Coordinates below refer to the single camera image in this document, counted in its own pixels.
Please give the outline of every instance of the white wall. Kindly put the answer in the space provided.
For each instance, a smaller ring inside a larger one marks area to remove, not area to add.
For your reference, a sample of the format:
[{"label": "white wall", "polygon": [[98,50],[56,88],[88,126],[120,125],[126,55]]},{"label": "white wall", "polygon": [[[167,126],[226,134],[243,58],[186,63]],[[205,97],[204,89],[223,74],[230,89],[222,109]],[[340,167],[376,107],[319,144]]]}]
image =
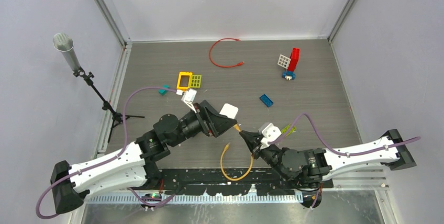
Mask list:
[{"label": "white wall", "polygon": [[334,40],[364,141],[397,128],[417,167],[387,173],[404,223],[442,223],[444,0],[357,0]]},{"label": "white wall", "polygon": [[133,41],[326,38],[347,0],[113,0]]},{"label": "white wall", "polygon": [[[68,215],[39,220],[35,203],[54,164],[91,158],[104,113],[52,37],[74,39],[80,64],[105,97],[121,47],[94,0],[0,0],[0,7],[0,222],[66,223]],[[54,213],[51,193],[41,210]]]}]

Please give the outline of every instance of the white plastic block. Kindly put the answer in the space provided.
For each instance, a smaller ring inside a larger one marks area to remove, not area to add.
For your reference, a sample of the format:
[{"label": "white plastic block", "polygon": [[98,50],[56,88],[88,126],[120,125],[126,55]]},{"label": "white plastic block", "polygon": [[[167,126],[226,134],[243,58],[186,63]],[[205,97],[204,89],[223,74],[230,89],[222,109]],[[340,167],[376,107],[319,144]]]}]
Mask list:
[{"label": "white plastic block", "polygon": [[196,97],[197,91],[195,89],[189,89],[182,96],[182,101],[185,103],[193,103],[194,98]]},{"label": "white plastic block", "polygon": [[274,126],[273,123],[263,124],[261,128],[259,128],[259,132],[264,136],[261,140],[261,149],[269,147],[268,142],[276,140],[281,135],[279,127]]},{"label": "white plastic block", "polygon": [[291,60],[290,58],[288,58],[288,57],[286,57],[284,55],[280,55],[279,56],[279,60],[277,61],[277,64],[280,67],[283,67],[283,68],[287,69],[288,65],[290,64],[290,60]]},{"label": "white plastic block", "polygon": [[225,115],[229,118],[235,119],[239,108],[231,104],[224,104],[222,110],[220,110],[220,114]]}]

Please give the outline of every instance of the green lego window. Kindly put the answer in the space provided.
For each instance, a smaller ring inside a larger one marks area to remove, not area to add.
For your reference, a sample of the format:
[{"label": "green lego window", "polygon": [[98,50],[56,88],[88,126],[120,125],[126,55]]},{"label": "green lego window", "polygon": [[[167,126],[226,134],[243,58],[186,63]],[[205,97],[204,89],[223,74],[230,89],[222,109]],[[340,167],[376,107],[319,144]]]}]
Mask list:
[{"label": "green lego window", "polygon": [[[284,128],[281,130],[281,133],[284,134],[284,133],[289,129],[290,125],[291,125],[291,124],[288,124],[286,127],[284,127]],[[292,129],[290,130],[290,132],[286,135],[286,137],[287,137],[288,135],[292,134],[295,130],[296,130],[296,127],[293,126]]]},{"label": "green lego window", "polygon": [[202,75],[192,75],[191,76],[191,88],[200,88],[202,82]]}]

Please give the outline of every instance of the white lego window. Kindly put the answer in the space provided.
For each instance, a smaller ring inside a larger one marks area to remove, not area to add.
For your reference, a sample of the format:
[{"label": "white lego window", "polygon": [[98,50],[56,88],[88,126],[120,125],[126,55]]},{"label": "white lego window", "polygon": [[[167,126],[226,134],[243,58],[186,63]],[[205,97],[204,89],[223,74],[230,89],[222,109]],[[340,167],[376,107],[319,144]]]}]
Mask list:
[{"label": "white lego window", "polygon": [[288,65],[290,64],[290,58],[284,56],[284,55],[280,55],[279,56],[279,60],[277,61],[277,64],[280,67],[284,67],[284,68],[288,68]]}]

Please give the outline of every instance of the gray wooden table surface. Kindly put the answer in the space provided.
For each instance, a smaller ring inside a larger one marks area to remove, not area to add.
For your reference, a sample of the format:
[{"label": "gray wooden table surface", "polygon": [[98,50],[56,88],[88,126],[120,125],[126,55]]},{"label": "gray wooden table surface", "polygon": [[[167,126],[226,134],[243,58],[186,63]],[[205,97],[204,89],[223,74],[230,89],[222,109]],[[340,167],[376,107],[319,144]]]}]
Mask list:
[{"label": "gray wooden table surface", "polygon": [[[255,131],[263,123],[272,122],[280,128],[291,123],[298,114],[309,113],[324,139],[331,146],[359,144],[353,117],[342,87],[338,67],[327,40],[223,41],[212,52],[219,64],[243,66],[223,69],[212,65],[208,49],[213,42],[134,43],[123,83],[118,111],[127,97],[144,86],[168,84],[175,88],[180,71],[201,74],[202,86],[195,102],[209,101],[217,110],[224,103],[239,107],[237,120],[243,130]],[[279,55],[287,57],[293,48],[301,49],[296,80],[281,78],[284,71],[276,63]],[[274,101],[267,108],[259,97],[266,94]],[[159,118],[168,113],[181,118],[188,108],[180,96],[168,92],[144,91],[130,102],[127,113],[146,116],[129,119],[130,141],[152,129]],[[112,135],[108,152],[120,149],[124,141],[123,127]],[[219,138],[199,134],[179,147],[170,148],[171,155],[157,162],[159,168],[219,167],[220,154],[227,143],[225,167],[247,167],[249,151],[235,129]],[[323,147],[305,118],[296,132],[280,144],[298,150]],[[262,160],[255,167],[266,167]]]}]

